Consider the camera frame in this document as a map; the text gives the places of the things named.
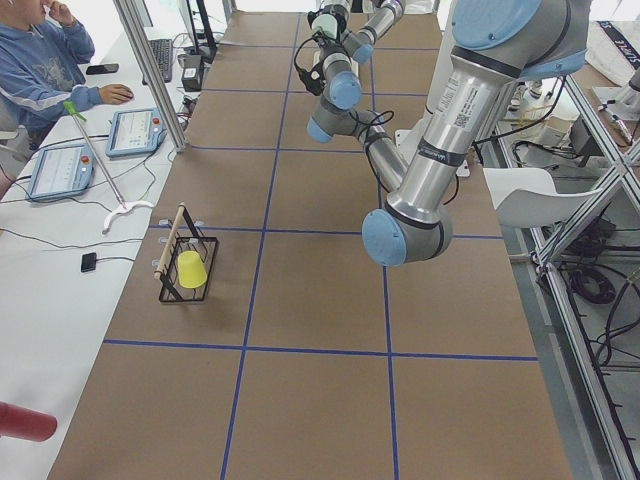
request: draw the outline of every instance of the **metal pole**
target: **metal pole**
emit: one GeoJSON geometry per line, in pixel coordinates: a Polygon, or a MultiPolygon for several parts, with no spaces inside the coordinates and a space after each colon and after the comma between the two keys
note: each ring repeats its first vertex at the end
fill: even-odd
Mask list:
{"type": "Polygon", "coordinates": [[[235,0],[222,0],[222,8],[224,9],[224,18],[229,25],[229,20],[231,20],[231,15],[235,12],[238,7],[236,6],[235,0]]]}
{"type": "Polygon", "coordinates": [[[116,10],[118,10],[120,21],[122,22],[124,31],[127,33],[133,53],[151,89],[153,99],[162,115],[176,151],[182,152],[186,148],[187,139],[178,122],[171,98],[169,97],[169,92],[167,92],[164,80],[160,74],[160,69],[147,41],[147,36],[144,33],[142,20],[136,9],[135,2],[133,0],[113,0],[113,3],[116,6],[116,10]]]}
{"type": "Polygon", "coordinates": [[[107,179],[107,183],[111,187],[111,190],[113,190],[113,193],[115,193],[116,198],[118,199],[118,203],[120,205],[124,205],[126,203],[124,197],[120,193],[120,190],[118,190],[118,187],[116,187],[116,183],[113,181],[113,178],[111,178],[111,175],[109,174],[109,171],[107,170],[107,167],[104,164],[104,161],[100,157],[100,154],[96,151],[96,147],[93,145],[93,142],[91,141],[91,139],[87,135],[87,132],[84,130],[84,127],[80,123],[80,120],[78,119],[78,115],[71,113],[71,118],[73,118],[73,121],[76,122],[76,126],[78,127],[78,130],[80,130],[80,133],[82,134],[82,138],[84,138],[84,141],[87,142],[87,146],[89,147],[89,150],[91,150],[91,153],[93,153],[93,157],[96,159],[96,162],[98,162],[98,165],[100,165],[100,169],[104,173],[104,178],[107,179]]]}

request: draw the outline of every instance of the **white chair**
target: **white chair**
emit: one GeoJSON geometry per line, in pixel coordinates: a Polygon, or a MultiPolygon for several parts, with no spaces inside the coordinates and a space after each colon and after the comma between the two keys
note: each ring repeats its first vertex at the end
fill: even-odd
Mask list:
{"type": "Polygon", "coordinates": [[[7,152],[19,162],[29,161],[29,155],[21,145],[26,141],[26,131],[11,117],[2,100],[0,100],[0,151],[7,152]]]}
{"type": "Polygon", "coordinates": [[[542,227],[568,219],[601,188],[582,193],[558,193],[553,177],[542,168],[485,168],[491,201],[501,225],[542,227]]]}

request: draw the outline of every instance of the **black small device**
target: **black small device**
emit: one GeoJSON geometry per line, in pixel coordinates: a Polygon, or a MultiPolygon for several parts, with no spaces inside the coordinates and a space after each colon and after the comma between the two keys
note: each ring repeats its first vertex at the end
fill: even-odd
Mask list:
{"type": "Polygon", "coordinates": [[[91,272],[96,269],[96,263],[98,263],[98,254],[96,252],[85,253],[80,263],[80,271],[82,273],[91,272]]]}
{"type": "Polygon", "coordinates": [[[102,75],[105,73],[116,73],[120,68],[117,63],[105,63],[104,65],[90,65],[87,67],[87,75],[102,75]]]}
{"type": "Polygon", "coordinates": [[[185,92],[199,92],[202,89],[204,62],[201,55],[186,55],[182,60],[182,86],[185,92]]]}

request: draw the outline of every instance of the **green handle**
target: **green handle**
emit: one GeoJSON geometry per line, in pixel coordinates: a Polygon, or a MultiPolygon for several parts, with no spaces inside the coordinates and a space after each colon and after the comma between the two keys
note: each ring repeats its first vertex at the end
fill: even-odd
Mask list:
{"type": "Polygon", "coordinates": [[[85,122],[87,121],[86,118],[84,118],[82,115],[80,115],[80,113],[76,109],[75,104],[72,101],[66,101],[66,102],[63,103],[63,105],[64,105],[65,110],[67,110],[67,112],[69,113],[69,115],[77,115],[81,119],[83,119],[85,122]]]}

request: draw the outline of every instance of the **black cable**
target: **black cable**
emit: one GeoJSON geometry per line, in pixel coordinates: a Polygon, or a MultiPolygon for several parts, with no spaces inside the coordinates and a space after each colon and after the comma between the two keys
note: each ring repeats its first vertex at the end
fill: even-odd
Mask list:
{"type": "Polygon", "coordinates": [[[349,117],[351,117],[351,119],[356,122],[356,128],[358,126],[366,128],[364,133],[364,136],[365,136],[364,153],[367,156],[367,161],[369,162],[369,168],[371,168],[371,172],[373,173],[373,176],[376,177],[376,181],[378,182],[378,185],[387,193],[389,193],[389,189],[382,183],[382,180],[380,179],[380,175],[373,165],[373,161],[371,160],[371,152],[369,151],[369,149],[371,148],[371,143],[367,142],[366,139],[369,137],[369,132],[371,131],[372,127],[379,127],[386,123],[389,123],[394,116],[395,116],[395,112],[393,110],[385,110],[384,112],[379,113],[375,117],[373,117],[371,122],[367,123],[360,120],[360,118],[358,117],[357,111],[349,112],[349,117]]]}
{"type": "MultiPolygon", "coordinates": [[[[526,166],[527,163],[523,162],[520,159],[520,156],[518,155],[518,148],[521,147],[522,145],[526,145],[527,147],[534,147],[537,148],[538,150],[542,150],[543,152],[547,152],[550,153],[553,156],[556,157],[560,157],[560,158],[565,158],[567,160],[575,160],[576,158],[580,158],[580,155],[576,155],[575,153],[571,153],[570,151],[567,150],[563,150],[560,148],[556,148],[556,147],[547,147],[545,145],[541,145],[539,143],[535,143],[535,142],[530,142],[529,140],[520,140],[518,142],[515,142],[514,144],[511,145],[511,151],[513,152],[513,155],[516,157],[516,163],[519,166],[526,166]]],[[[558,164],[551,164],[551,165],[547,165],[545,167],[540,167],[540,168],[557,168],[560,165],[558,164]]]]}
{"type": "MultiPolygon", "coordinates": [[[[581,319],[583,317],[583,315],[580,314],[580,311],[578,310],[578,306],[576,305],[575,299],[573,297],[573,294],[571,292],[571,289],[569,288],[565,278],[561,275],[560,278],[562,278],[562,280],[565,283],[565,287],[566,287],[566,291],[567,291],[567,298],[569,299],[569,304],[571,305],[571,309],[573,310],[573,313],[576,317],[576,319],[581,319]]],[[[591,348],[591,345],[588,344],[588,342],[590,342],[591,340],[589,339],[587,332],[585,330],[584,324],[582,323],[582,321],[578,321],[578,328],[580,329],[580,334],[582,335],[582,339],[583,341],[587,344],[587,346],[589,348],[587,348],[587,354],[589,355],[589,360],[591,361],[591,365],[593,365],[594,367],[594,372],[596,374],[596,376],[598,377],[598,381],[600,382],[600,385],[602,387],[602,392],[605,396],[605,399],[607,401],[607,404],[609,405],[609,410],[611,412],[611,416],[612,416],[612,420],[613,423],[616,427],[616,430],[618,431],[618,434],[620,435],[620,438],[622,439],[623,442],[623,446],[624,446],[624,450],[625,453],[627,454],[627,456],[629,456],[629,458],[633,458],[633,452],[631,450],[631,446],[629,445],[629,438],[627,437],[624,428],[622,427],[622,423],[620,422],[620,418],[618,417],[618,412],[616,410],[616,404],[613,401],[613,398],[611,397],[611,394],[609,393],[609,390],[607,388],[607,384],[604,380],[604,376],[602,374],[602,371],[600,369],[600,366],[598,365],[597,359],[595,357],[595,355],[593,354],[593,349],[591,348]]],[[[639,474],[638,469],[635,468],[634,465],[634,472],[636,474],[636,476],[639,474]]]]}
{"type": "Polygon", "coordinates": [[[144,197],[147,196],[147,194],[149,193],[149,190],[151,190],[151,187],[153,186],[154,183],[156,183],[156,180],[158,179],[156,177],[156,175],[151,171],[151,169],[147,166],[147,160],[149,159],[149,157],[145,158],[142,161],[142,166],[144,167],[144,169],[149,172],[149,174],[151,175],[151,183],[149,184],[149,186],[147,187],[147,189],[144,191],[144,193],[140,196],[140,199],[143,199],[144,197]]]}
{"type": "Polygon", "coordinates": [[[553,111],[555,110],[556,106],[558,105],[558,102],[560,101],[560,96],[562,95],[562,91],[564,90],[564,86],[565,86],[566,82],[567,82],[567,78],[566,77],[562,77],[562,84],[560,85],[560,89],[558,90],[558,96],[556,97],[556,99],[554,100],[553,104],[551,105],[551,108],[549,108],[547,113],[545,113],[542,117],[540,117],[535,122],[531,122],[529,125],[525,125],[524,127],[516,128],[516,129],[511,130],[509,132],[501,133],[499,135],[491,135],[491,136],[489,136],[487,138],[483,138],[482,140],[476,140],[473,143],[477,144],[477,145],[480,145],[480,144],[483,144],[485,142],[491,142],[493,140],[497,140],[499,138],[507,137],[509,135],[513,135],[515,133],[522,132],[522,131],[527,130],[527,129],[531,128],[531,127],[535,127],[536,125],[541,124],[547,118],[549,118],[549,116],[553,113],[553,111]]]}
{"type": "MultiPolygon", "coordinates": [[[[577,263],[577,266],[575,268],[581,268],[581,266],[583,266],[582,261],[580,262],[572,262],[570,260],[565,260],[563,261],[563,264],[565,263],[577,263]]],[[[603,265],[603,264],[599,264],[599,263],[590,263],[588,264],[589,267],[592,268],[602,268],[605,270],[608,270],[612,273],[615,273],[616,275],[624,278],[625,280],[628,280],[628,276],[621,272],[620,270],[617,270],[613,267],[610,267],[608,265],[603,265]]],[[[627,281],[625,283],[625,285],[623,286],[623,288],[621,289],[620,292],[618,292],[618,295],[616,296],[616,300],[618,301],[618,303],[620,302],[620,300],[618,300],[618,298],[622,298],[622,296],[624,295],[624,291],[626,291],[629,286],[631,286],[633,288],[633,290],[636,292],[636,296],[638,297],[638,299],[640,300],[640,288],[638,288],[637,285],[635,285],[635,283],[631,283],[629,281],[627,281]]],[[[615,310],[618,308],[617,304],[614,304],[614,306],[612,306],[611,310],[609,311],[608,317],[607,317],[607,322],[605,323],[605,330],[602,334],[600,334],[595,342],[599,343],[601,345],[601,347],[598,349],[598,352],[595,355],[595,358],[600,358],[602,351],[604,350],[604,348],[613,348],[611,346],[611,341],[620,336],[623,335],[627,332],[630,332],[631,330],[633,330],[635,327],[637,327],[638,325],[640,325],[640,317],[635,320],[634,322],[625,324],[625,325],[621,325],[619,327],[616,328],[612,328],[612,324],[613,324],[613,314],[615,313],[615,310]]]]}
{"type": "MultiPolygon", "coordinates": [[[[5,173],[4,169],[2,168],[2,166],[0,166],[0,170],[2,171],[2,173],[5,175],[5,177],[7,177],[7,174],[5,173]]],[[[33,198],[29,195],[29,192],[26,188],[24,188],[21,184],[16,183],[17,180],[12,182],[12,185],[16,185],[17,187],[20,187],[20,189],[25,193],[26,197],[25,198],[19,198],[16,200],[4,200],[4,201],[0,201],[0,205],[5,204],[5,203],[17,203],[17,202],[26,202],[26,201],[30,201],[33,203],[44,203],[44,204],[49,204],[49,203],[57,203],[57,202],[62,202],[64,200],[71,200],[73,202],[76,203],[80,203],[80,204],[86,204],[86,205],[99,205],[101,206],[103,209],[105,209],[107,212],[111,212],[111,209],[109,209],[108,207],[106,207],[104,204],[100,203],[100,202],[96,202],[96,201],[82,201],[82,200],[77,200],[73,197],[60,197],[60,198],[47,198],[47,199],[39,199],[39,198],[33,198]]]]}
{"type": "Polygon", "coordinates": [[[300,46],[298,47],[298,49],[296,50],[295,55],[293,56],[293,67],[296,69],[296,72],[298,72],[298,76],[300,77],[300,80],[302,80],[303,83],[304,80],[302,78],[303,75],[311,75],[309,72],[307,72],[304,68],[302,68],[300,65],[298,65],[298,55],[300,55],[300,52],[302,51],[302,48],[310,42],[313,42],[315,39],[313,37],[309,37],[307,38],[304,42],[302,42],[300,44],[300,46]]]}
{"type": "Polygon", "coordinates": [[[456,178],[456,189],[453,192],[453,195],[451,195],[451,198],[446,202],[444,202],[443,205],[449,205],[451,202],[453,202],[455,198],[458,196],[458,192],[460,191],[460,179],[458,178],[457,175],[454,175],[454,177],[456,178]]]}
{"type": "Polygon", "coordinates": [[[4,227],[0,227],[0,231],[7,232],[7,233],[9,233],[11,235],[15,235],[16,237],[26,238],[27,240],[35,240],[37,242],[45,243],[47,245],[51,245],[54,248],[58,248],[60,250],[65,250],[67,248],[83,249],[83,248],[97,247],[99,245],[116,245],[116,244],[119,244],[119,243],[141,242],[142,240],[144,240],[142,238],[127,238],[126,240],[105,241],[105,242],[91,243],[89,245],[58,245],[57,243],[53,243],[53,242],[50,242],[48,240],[43,240],[43,239],[37,238],[37,237],[31,237],[29,235],[24,235],[22,233],[17,233],[17,232],[14,232],[12,230],[9,230],[7,228],[4,228],[4,227]]]}
{"type": "Polygon", "coordinates": [[[599,361],[599,364],[600,364],[601,367],[604,367],[604,366],[608,365],[609,362],[611,361],[611,357],[613,356],[613,351],[610,348],[610,345],[611,345],[611,325],[613,324],[613,316],[615,315],[616,310],[620,306],[620,302],[622,302],[622,297],[624,296],[625,292],[628,290],[629,285],[630,285],[630,283],[626,282],[622,286],[622,288],[618,292],[618,295],[616,296],[615,301],[613,302],[613,306],[611,307],[611,310],[609,310],[609,315],[607,315],[607,321],[606,321],[605,327],[604,327],[605,340],[604,340],[603,344],[600,345],[600,347],[598,347],[598,350],[596,350],[596,352],[595,352],[595,357],[599,361],[600,360],[600,356],[602,355],[602,352],[604,351],[605,348],[607,349],[607,354],[606,354],[606,357],[605,357],[604,361],[602,361],[602,362],[599,361]]]}
{"type": "MultiPolygon", "coordinates": [[[[513,154],[515,160],[516,160],[516,165],[518,165],[518,167],[526,167],[527,166],[527,162],[522,161],[522,159],[520,158],[520,155],[518,154],[518,147],[520,146],[520,142],[516,142],[514,144],[511,145],[511,153],[513,154]]],[[[558,163],[552,163],[550,165],[545,165],[543,167],[539,167],[539,168],[543,168],[545,170],[549,169],[555,169],[558,168],[560,166],[560,164],[558,163]]]]}
{"type": "MultiPolygon", "coordinates": [[[[596,344],[598,344],[598,345],[601,345],[601,343],[600,343],[600,342],[598,342],[598,341],[596,341],[596,340],[589,340],[589,341],[590,341],[591,343],[596,343],[596,344]]],[[[630,357],[640,359],[640,355],[635,355],[635,354],[633,354],[633,353],[631,353],[631,352],[627,352],[626,350],[622,350],[621,348],[611,347],[611,346],[610,346],[609,348],[611,348],[612,350],[615,350],[616,352],[620,352],[620,353],[622,353],[622,354],[624,354],[624,355],[629,355],[630,357]]]]}
{"type": "Polygon", "coordinates": [[[476,155],[478,156],[478,161],[480,162],[480,165],[484,166],[484,158],[482,156],[482,150],[480,149],[480,146],[477,145],[475,142],[473,142],[471,146],[476,151],[476,155]]]}
{"type": "MultiPolygon", "coordinates": [[[[105,139],[106,140],[107,138],[109,138],[109,135],[89,135],[89,138],[98,138],[98,139],[105,139]]],[[[53,142],[53,143],[48,143],[46,145],[40,145],[38,147],[38,149],[33,152],[32,155],[35,155],[40,150],[43,150],[45,148],[55,147],[56,145],[62,145],[63,143],[79,142],[80,140],[84,140],[84,137],[69,138],[67,140],[60,140],[59,142],[53,142]]]]}

